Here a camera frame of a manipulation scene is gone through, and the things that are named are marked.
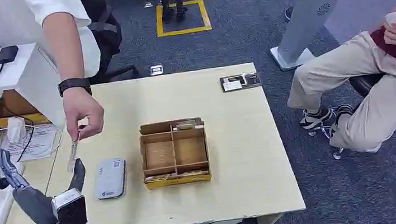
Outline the standing person's left hand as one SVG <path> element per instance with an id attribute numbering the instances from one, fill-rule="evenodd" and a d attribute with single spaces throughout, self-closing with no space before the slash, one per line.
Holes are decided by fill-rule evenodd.
<path id="1" fill-rule="evenodd" d="M 63 108 L 72 141 L 102 132 L 105 110 L 83 87 L 71 87 L 63 92 Z"/>

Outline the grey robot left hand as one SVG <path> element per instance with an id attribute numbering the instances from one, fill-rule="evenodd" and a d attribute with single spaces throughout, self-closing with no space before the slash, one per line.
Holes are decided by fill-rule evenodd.
<path id="1" fill-rule="evenodd" d="M 55 197 L 48 197 L 35 189 L 19 173 L 8 151 L 0 149 L 0 168 L 13 187 L 13 198 L 36 224 L 86 224 L 86 200 L 81 194 L 86 168 L 80 158 L 72 161 L 74 173 L 68 189 Z"/>

